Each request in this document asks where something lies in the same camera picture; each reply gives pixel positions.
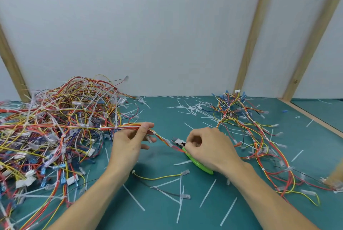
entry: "green tabletop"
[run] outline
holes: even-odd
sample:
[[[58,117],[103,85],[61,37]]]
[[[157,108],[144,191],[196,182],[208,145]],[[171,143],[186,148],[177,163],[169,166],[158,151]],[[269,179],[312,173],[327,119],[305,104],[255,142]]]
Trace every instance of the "green tabletop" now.
[[[198,96],[202,101],[207,101],[216,104],[215,98],[210,96]],[[204,123],[215,126],[215,122],[208,118],[202,118],[203,115],[197,116],[190,114],[183,114],[184,109],[168,108],[178,106],[177,99],[168,97],[146,97],[146,105],[136,102],[141,110],[144,111],[139,115],[138,121],[151,121],[155,123],[155,130],[161,136],[171,139],[173,137],[185,140],[191,128],[206,127]],[[191,98],[180,100],[181,104],[195,104],[196,101],[201,101],[198,98]],[[279,127],[274,128],[274,133],[283,132],[280,137],[273,138],[279,144],[287,145],[287,149],[282,149],[285,157],[290,162],[301,150],[303,152],[298,158],[290,162],[291,166],[296,167],[297,170],[306,173],[307,175],[319,179],[320,177],[327,177],[335,168],[342,158],[343,140],[336,134],[312,122],[309,118],[303,116],[298,111],[290,108],[283,102],[274,99],[251,99],[248,100],[253,105],[260,104],[259,109],[269,111],[265,115],[265,119],[253,114],[253,118],[262,124],[280,124]],[[242,140],[242,135],[234,134],[237,141]],[[226,178],[218,173],[209,175],[193,163],[174,166],[173,164],[187,161],[188,158],[184,153],[177,152],[161,141],[150,144],[150,150],[142,150],[138,163],[134,167],[136,173],[140,176],[154,178],[164,175],[178,174],[186,169],[190,170],[190,174],[182,177],[182,185],[185,185],[185,193],[191,195],[191,199],[184,199],[182,202],[182,209],[178,224],[176,223],[177,215],[180,205],[171,200],[162,193],[150,189],[141,184],[135,177],[130,176],[125,183],[127,189],[137,199],[144,211],[137,205],[134,199],[122,187],[113,201],[110,203],[105,212],[98,229],[261,229],[257,219],[245,202],[242,195],[231,184],[226,185]],[[109,154],[111,151],[110,142],[105,143],[105,147]],[[247,156],[247,151],[242,151],[236,148],[240,156]],[[89,180],[98,178],[107,166],[107,158],[105,149],[101,150],[101,155],[95,159],[95,164],[83,165],[86,172],[91,169]],[[267,181],[262,174],[260,167],[255,160],[249,161],[257,173]],[[264,161],[266,166],[273,168],[273,163]],[[164,178],[154,182],[148,182],[152,185],[159,185],[177,178]],[[214,184],[211,192],[199,208],[209,188]],[[171,192],[179,193],[180,180],[164,185],[161,189]],[[316,207],[308,199],[299,194],[288,194],[287,199],[295,206],[301,213],[309,218],[314,224],[321,229],[341,229],[342,220],[341,211],[343,210],[343,196],[341,193],[334,194],[333,192],[320,190],[310,186],[297,187],[296,190],[306,189],[317,192],[321,199],[321,205]],[[40,191],[37,194],[48,195],[48,191]],[[233,206],[230,214],[227,216],[225,222],[220,226],[223,218],[228,212],[231,204],[237,197],[237,202]],[[74,190],[70,193],[71,201],[74,198]],[[34,211],[45,202],[45,199],[27,198],[24,204],[18,206],[12,213],[14,219],[18,220],[29,212]],[[59,200],[53,200],[51,206],[43,214],[43,217],[53,211],[58,205]],[[57,219],[66,210],[65,204],[57,211],[56,216],[51,221]]]
[[[337,99],[292,99],[292,103],[332,127],[343,131],[343,101]]]

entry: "person's left hand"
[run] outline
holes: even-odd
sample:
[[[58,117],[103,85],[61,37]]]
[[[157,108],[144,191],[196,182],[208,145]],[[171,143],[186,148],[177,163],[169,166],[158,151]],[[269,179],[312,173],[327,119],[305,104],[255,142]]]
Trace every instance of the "person's left hand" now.
[[[149,146],[141,142],[146,140],[149,128],[153,123],[144,122],[138,130],[122,129],[114,133],[111,157],[106,170],[119,172],[127,180],[131,170],[137,163],[141,149],[148,150]],[[149,136],[152,142],[157,139]]]

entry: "green pliers handle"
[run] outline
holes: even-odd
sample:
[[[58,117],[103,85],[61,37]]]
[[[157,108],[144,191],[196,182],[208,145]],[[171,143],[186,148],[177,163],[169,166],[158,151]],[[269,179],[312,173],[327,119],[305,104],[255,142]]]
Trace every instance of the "green pliers handle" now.
[[[213,171],[210,170],[209,168],[205,167],[203,164],[201,164],[200,162],[198,162],[197,160],[195,160],[191,154],[188,153],[188,151],[185,149],[185,147],[182,148],[182,150],[185,152],[185,154],[187,155],[187,157],[200,169],[202,169],[203,171],[207,172],[210,175],[213,175]]]

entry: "wire bundle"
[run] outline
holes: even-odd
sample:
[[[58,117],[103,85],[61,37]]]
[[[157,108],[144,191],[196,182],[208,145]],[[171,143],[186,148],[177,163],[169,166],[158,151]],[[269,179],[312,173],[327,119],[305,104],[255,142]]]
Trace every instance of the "wire bundle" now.
[[[0,113],[7,115],[0,119],[0,208],[4,228],[13,229],[11,212],[24,201],[27,187],[33,183],[50,189],[51,194],[20,229],[28,229],[50,216],[46,228],[63,203],[72,204],[69,184],[79,186],[80,194],[86,190],[86,173],[81,164],[94,163],[92,159],[99,155],[104,138],[111,138],[122,128],[139,129],[138,123],[122,124],[122,120],[129,122],[134,118],[139,107],[134,115],[120,113],[125,97],[136,97],[119,92],[118,84],[77,76],[56,89],[38,92],[30,103],[17,109],[7,108],[2,102]],[[150,132],[171,145],[155,131]],[[53,173],[57,178],[50,184]],[[60,185],[61,202],[42,218],[51,200],[57,197]]]
[[[299,172],[301,174],[300,177],[294,175],[293,171],[296,170],[294,169],[294,167],[289,166],[287,159],[279,149],[279,147],[281,146],[286,146],[277,144],[276,142],[273,142],[271,140],[271,136],[279,136],[281,133],[272,134],[271,132],[269,132],[269,130],[266,129],[266,127],[276,127],[278,126],[278,124],[262,125],[255,121],[252,118],[253,112],[258,113],[260,116],[262,116],[262,118],[264,118],[263,113],[267,114],[268,111],[258,110],[251,103],[250,104],[252,107],[245,106],[243,104],[246,101],[246,95],[244,92],[240,96],[239,92],[236,95],[233,95],[226,91],[226,93],[220,95],[219,97],[216,97],[216,99],[218,100],[218,104],[216,106],[211,105],[211,108],[214,109],[214,111],[205,109],[202,110],[206,111],[207,113],[213,113],[212,118],[217,121],[217,128],[220,125],[224,126],[229,133],[229,136],[234,141],[235,146],[240,146],[241,144],[236,141],[236,139],[233,137],[232,131],[229,129],[228,126],[226,126],[226,124],[230,124],[241,129],[243,135],[242,144],[246,145],[242,146],[241,149],[244,151],[246,148],[251,147],[253,150],[249,152],[249,156],[241,158],[245,160],[256,159],[263,173],[276,189],[276,192],[279,193],[286,201],[286,194],[297,193],[306,196],[314,205],[318,206],[320,204],[320,200],[315,192],[303,189],[300,192],[295,191],[296,186],[303,185],[304,183],[320,189],[333,190],[330,186],[327,186],[320,181],[318,182],[323,184],[323,187],[307,182],[305,178],[309,176],[305,175],[304,173]],[[239,120],[239,118],[247,120],[247,122],[242,122],[241,120]],[[245,143],[244,136],[252,138],[253,143]],[[263,159],[272,160],[274,162],[274,167],[277,167],[278,170],[276,172],[272,172],[271,170],[265,168],[262,163]],[[281,181],[284,185],[277,186],[276,180]],[[317,203],[309,198],[308,195],[314,195],[317,199]]]

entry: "white panel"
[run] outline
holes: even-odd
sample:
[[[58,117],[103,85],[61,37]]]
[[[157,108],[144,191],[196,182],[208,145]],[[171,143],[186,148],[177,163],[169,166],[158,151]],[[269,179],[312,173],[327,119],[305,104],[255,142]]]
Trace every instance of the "white panel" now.
[[[232,90],[258,0],[0,0],[30,89],[130,77],[133,95]]]
[[[271,0],[243,90],[282,97],[325,0]]]
[[[343,0],[320,40],[294,98],[343,98]]]
[[[20,97],[5,64],[0,59],[0,102],[4,100],[20,101]]]

